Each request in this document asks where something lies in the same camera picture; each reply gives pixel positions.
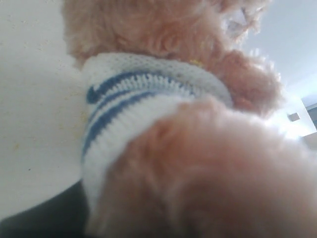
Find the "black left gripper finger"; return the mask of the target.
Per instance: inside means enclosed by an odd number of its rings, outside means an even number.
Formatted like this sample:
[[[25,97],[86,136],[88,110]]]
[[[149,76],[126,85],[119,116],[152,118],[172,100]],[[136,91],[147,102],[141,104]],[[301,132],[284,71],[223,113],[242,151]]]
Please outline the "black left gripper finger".
[[[0,222],[2,238],[88,238],[88,206],[81,181],[62,193]]]

